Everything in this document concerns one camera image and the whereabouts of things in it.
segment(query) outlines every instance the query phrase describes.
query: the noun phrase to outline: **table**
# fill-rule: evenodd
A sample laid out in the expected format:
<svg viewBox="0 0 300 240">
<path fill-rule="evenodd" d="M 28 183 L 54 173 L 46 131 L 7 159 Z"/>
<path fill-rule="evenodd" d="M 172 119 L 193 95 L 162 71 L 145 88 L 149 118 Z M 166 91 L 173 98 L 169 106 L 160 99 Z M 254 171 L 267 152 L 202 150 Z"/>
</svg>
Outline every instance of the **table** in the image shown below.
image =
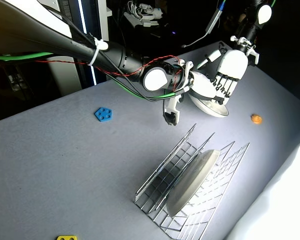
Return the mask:
<svg viewBox="0 0 300 240">
<path fill-rule="evenodd" d="M 196 66 L 217 47 L 181 57 Z M 300 142 L 300 101 L 256 67 L 227 106 L 229 116 L 215 118 L 186 96 L 179 124 L 168 126 L 161 102 L 108 81 L 0 121 L 0 240 L 169 239 L 134 194 L 195 123 L 194 145 L 213 132 L 211 148 L 250 143 L 204 238 L 223 239 Z M 112 109 L 111 121 L 96 119 L 100 107 Z M 263 124 L 253 124 L 252 113 Z"/>
</svg>

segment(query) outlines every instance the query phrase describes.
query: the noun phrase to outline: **blue pentagon block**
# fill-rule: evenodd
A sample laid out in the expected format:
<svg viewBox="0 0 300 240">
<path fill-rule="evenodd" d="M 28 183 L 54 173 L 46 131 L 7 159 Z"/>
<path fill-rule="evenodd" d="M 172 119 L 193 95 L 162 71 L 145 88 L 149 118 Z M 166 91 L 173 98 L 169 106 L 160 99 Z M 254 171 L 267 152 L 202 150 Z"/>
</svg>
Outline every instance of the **blue pentagon block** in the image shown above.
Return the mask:
<svg viewBox="0 0 300 240">
<path fill-rule="evenodd" d="M 100 122 L 105 122 L 109 121 L 112 119 L 112 110 L 105 108 L 105 107 L 100 107 L 94 115 Z"/>
</svg>

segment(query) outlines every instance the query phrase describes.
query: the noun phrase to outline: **wire dish rack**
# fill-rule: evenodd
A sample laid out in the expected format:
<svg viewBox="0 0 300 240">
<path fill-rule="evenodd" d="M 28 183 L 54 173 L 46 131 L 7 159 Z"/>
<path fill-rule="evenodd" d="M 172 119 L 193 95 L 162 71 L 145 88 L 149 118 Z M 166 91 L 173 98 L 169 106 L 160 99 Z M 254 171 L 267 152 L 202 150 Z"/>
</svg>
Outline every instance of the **wire dish rack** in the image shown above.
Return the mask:
<svg viewBox="0 0 300 240">
<path fill-rule="evenodd" d="M 194 125 L 156 168 L 135 194 L 134 203 L 171 239 L 202 239 L 229 182 L 243 159 L 249 143 L 229 155 L 235 142 L 220 150 L 211 172 L 191 200 L 174 217 L 169 216 L 166 200 L 186 167 L 203 152 L 214 133 L 196 148 L 188 142 Z"/>
</svg>

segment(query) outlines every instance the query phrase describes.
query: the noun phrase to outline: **zip tie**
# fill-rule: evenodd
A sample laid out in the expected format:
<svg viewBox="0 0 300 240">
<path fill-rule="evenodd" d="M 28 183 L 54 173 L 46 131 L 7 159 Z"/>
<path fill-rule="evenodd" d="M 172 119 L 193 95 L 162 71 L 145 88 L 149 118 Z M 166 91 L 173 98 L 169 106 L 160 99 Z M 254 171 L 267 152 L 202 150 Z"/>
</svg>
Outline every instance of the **zip tie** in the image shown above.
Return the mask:
<svg viewBox="0 0 300 240">
<path fill-rule="evenodd" d="M 96 37 L 93 38 L 95 43 L 95 52 L 93 54 L 91 62 L 88 64 L 89 66 L 92 66 L 95 63 L 99 50 L 107 50 L 109 48 L 108 44 L 103 39 L 98 40 Z"/>
</svg>

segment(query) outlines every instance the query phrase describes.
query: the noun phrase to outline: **robotic arm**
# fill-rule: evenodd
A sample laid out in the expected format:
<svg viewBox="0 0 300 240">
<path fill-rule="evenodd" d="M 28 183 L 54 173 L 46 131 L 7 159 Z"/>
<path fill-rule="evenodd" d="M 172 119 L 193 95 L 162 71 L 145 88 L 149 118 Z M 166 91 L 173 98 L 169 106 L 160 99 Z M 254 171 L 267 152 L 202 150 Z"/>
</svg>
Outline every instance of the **robotic arm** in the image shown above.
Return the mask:
<svg viewBox="0 0 300 240">
<path fill-rule="evenodd" d="M 106 74 L 116 73 L 116 76 L 124 77 L 128 82 L 140 82 L 148 92 L 169 90 L 171 93 L 164 115 L 170 125 L 176 125 L 179 121 L 180 112 L 176 105 L 181 94 L 186 92 L 189 92 L 191 100 L 204 112 L 224 117 L 228 115 L 225 104 L 246 71 L 248 56 L 259 57 L 254 51 L 254 38 L 271 16 L 269 5 L 262 0 L 254 2 L 248 9 L 249 14 L 253 12 L 256 15 L 252 14 L 254 17 L 251 17 L 247 14 L 238 38 L 231 38 L 236 42 L 235 48 L 229 51 L 221 48 L 199 64 L 198 68 L 224 54 L 214 79 L 192 71 L 194 64 L 191 61 L 179 59 L 176 64 L 149 61 L 117 43 L 84 34 L 71 22 L 67 24 L 52 14 L 37 0 L 0 0 L 0 55 L 48 52 L 71 56 Z M 152 101 L 164 99 L 144 98 Z"/>
</svg>

